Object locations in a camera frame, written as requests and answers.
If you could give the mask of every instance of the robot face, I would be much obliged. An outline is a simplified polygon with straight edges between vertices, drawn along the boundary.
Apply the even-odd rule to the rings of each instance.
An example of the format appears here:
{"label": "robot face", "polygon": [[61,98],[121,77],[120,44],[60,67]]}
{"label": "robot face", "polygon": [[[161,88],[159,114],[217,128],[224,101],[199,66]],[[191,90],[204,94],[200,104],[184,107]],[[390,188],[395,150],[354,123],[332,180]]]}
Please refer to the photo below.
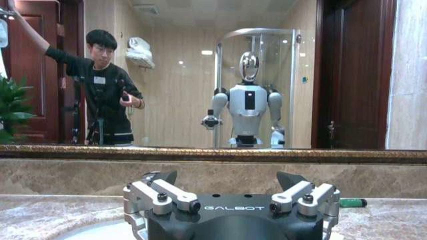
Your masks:
{"label": "robot face", "polygon": [[240,75],[244,81],[253,82],[259,72],[259,57],[249,51],[243,53],[239,63]]}

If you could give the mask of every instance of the humanoid robot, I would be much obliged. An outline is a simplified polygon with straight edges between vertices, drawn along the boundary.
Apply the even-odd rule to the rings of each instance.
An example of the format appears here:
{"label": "humanoid robot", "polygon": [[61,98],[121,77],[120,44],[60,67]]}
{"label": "humanoid robot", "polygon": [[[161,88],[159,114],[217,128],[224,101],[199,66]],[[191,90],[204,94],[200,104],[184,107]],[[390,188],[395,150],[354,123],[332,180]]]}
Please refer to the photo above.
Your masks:
{"label": "humanoid robot", "polygon": [[235,85],[229,91],[224,88],[215,90],[212,107],[207,111],[201,125],[208,130],[213,130],[223,124],[220,113],[228,103],[227,107],[232,117],[233,134],[236,136],[229,139],[228,143],[239,148],[251,148],[253,145],[263,143],[256,136],[259,135],[260,122],[268,105],[272,123],[271,147],[283,148],[285,144],[285,130],[279,124],[281,118],[281,95],[275,89],[267,91],[261,86],[255,84],[259,67],[260,61],[257,56],[249,51],[243,53],[239,62],[241,83]]}

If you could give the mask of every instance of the sink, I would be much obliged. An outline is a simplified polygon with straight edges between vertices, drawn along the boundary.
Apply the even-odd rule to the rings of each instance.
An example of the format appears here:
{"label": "sink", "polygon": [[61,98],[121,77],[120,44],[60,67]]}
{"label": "sink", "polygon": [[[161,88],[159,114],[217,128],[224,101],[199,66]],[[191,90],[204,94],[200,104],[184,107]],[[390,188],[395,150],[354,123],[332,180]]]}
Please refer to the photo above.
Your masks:
{"label": "sink", "polygon": [[107,221],[80,227],[56,240],[135,240],[132,226],[124,220]]}

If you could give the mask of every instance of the black hair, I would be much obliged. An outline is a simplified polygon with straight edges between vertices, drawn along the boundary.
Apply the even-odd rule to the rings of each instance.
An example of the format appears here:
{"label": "black hair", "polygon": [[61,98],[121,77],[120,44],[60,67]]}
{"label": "black hair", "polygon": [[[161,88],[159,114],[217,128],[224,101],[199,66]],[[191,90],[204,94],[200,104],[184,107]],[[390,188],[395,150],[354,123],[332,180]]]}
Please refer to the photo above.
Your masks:
{"label": "black hair", "polygon": [[113,35],[111,35],[109,32],[101,29],[95,29],[88,32],[88,34],[85,35],[85,43],[88,43],[91,46],[93,46],[93,44],[97,44],[113,50],[116,50],[117,48],[117,41]]}

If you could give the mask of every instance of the ceiling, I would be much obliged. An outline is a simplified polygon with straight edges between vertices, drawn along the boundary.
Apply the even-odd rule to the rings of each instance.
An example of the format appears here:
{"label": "ceiling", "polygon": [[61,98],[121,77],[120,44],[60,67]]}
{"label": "ceiling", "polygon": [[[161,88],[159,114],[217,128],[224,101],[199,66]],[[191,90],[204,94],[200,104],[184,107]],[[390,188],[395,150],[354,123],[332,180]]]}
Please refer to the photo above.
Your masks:
{"label": "ceiling", "polygon": [[297,0],[131,0],[155,5],[159,15],[135,10],[151,27],[196,27],[220,30],[280,28]]}

